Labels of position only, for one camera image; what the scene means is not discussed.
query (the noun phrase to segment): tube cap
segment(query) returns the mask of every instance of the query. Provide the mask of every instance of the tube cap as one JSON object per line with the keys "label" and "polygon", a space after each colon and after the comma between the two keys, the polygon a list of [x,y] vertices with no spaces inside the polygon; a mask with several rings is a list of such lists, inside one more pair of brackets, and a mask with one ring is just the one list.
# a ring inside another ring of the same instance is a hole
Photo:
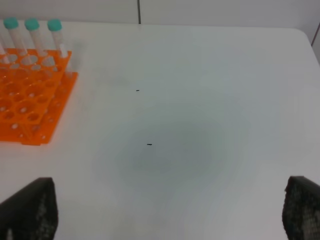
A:
{"label": "tube cap", "polygon": [[15,29],[19,26],[18,20],[15,17],[7,17],[3,20],[6,29]]}
{"label": "tube cap", "polygon": [[61,21],[59,19],[49,20],[48,29],[52,32],[60,31],[62,29]]}
{"label": "tube cap", "polygon": [[39,28],[39,23],[36,18],[29,18],[29,19],[25,20],[24,25],[28,31],[34,31]]}

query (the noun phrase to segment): white tabletop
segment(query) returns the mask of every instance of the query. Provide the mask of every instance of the white tabletop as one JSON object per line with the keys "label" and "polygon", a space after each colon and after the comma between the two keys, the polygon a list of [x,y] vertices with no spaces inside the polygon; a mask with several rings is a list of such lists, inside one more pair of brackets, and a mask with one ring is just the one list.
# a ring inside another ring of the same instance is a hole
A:
{"label": "white tabletop", "polygon": [[50,144],[0,143],[1,201],[53,177],[57,240],[287,239],[289,176],[320,183],[320,67],[304,33],[63,27],[78,81]]}

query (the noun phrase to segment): test tube rack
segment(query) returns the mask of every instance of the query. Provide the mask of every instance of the test tube rack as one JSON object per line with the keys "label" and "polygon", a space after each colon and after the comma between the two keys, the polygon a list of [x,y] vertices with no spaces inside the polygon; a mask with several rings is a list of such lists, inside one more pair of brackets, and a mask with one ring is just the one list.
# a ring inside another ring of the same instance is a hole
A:
{"label": "test tube rack", "polygon": [[0,56],[0,141],[47,144],[78,73],[65,74],[71,51],[66,58],[57,50],[47,50],[44,57],[35,49],[27,52],[19,56],[15,48],[7,48],[9,64]]}

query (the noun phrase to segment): test tube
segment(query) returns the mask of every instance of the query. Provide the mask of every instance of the test tube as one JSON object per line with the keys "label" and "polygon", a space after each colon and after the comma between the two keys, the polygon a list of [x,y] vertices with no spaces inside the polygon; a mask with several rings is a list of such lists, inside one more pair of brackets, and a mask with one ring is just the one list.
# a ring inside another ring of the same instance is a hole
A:
{"label": "test tube", "polygon": [[[62,25],[59,19],[51,19],[47,23],[48,29],[51,31],[55,48],[59,51],[59,57],[65,59],[68,57],[68,51],[64,44],[63,36],[62,36]],[[68,62],[66,66],[65,73],[67,77],[72,76],[72,68],[70,62]]]}
{"label": "test tube", "polygon": [[47,52],[45,51],[43,42],[41,40],[38,20],[36,18],[29,18],[25,20],[24,25],[31,35],[38,56],[46,56]]}
{"label": "test tube", "polygon": [[3,56],[2,61],[4,64],[10,63],[9,58],[7,56],[6,46],[1,36],[0,36],[0,56]]}
{"label": "test tube", "polygon": [[22,39],[22,36],[19,31],[19,23],[15,17],[8,17],[3,20],[3,24],[6,29],[8,29],[10,37],[13,41],[13,44],[20,56],[25,56],[28,54],[26,45]]}

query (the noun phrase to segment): white wall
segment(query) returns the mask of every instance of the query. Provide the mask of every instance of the white wall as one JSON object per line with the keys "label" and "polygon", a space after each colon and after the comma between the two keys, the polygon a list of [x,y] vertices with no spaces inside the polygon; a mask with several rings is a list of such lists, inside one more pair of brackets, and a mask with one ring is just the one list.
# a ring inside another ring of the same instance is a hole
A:
{"label": "white wall", "polygon": [[318,59],[318,62],[320,63],[320,33],[317,35],[312,48],[316,58]]}
{"label": "white wall", "polygon": [[1,0],[0,17],[138,23],[137,0]]}
{"label": "white wall", "polygon": [[312,41],[320,0],[140,0],[143,24],[289,27]]}

